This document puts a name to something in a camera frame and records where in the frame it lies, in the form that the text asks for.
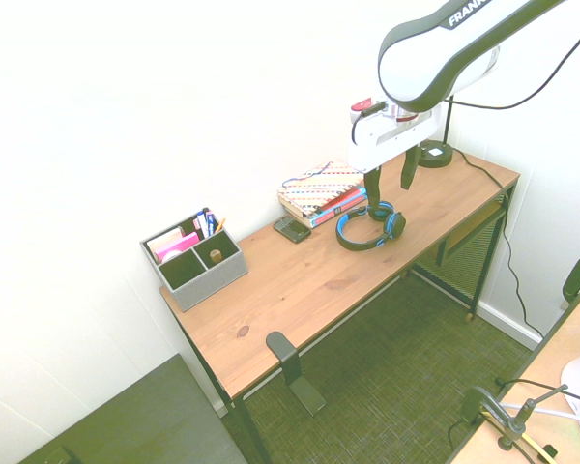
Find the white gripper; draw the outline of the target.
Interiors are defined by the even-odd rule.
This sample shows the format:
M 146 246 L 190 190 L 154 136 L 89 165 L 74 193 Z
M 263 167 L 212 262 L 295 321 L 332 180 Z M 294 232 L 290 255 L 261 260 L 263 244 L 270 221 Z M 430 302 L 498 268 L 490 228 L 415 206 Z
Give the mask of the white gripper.
M 393 101 L 360 101 L 351 106 L 351 135 L 346 163 L 364 174 L 368 214 L 381 220 L 381 165 L 403 154 L 400 186 L 412 185 L 421 159 L 421 146 L 441 122 L 444 104 L 428 111 L 412 113 Z

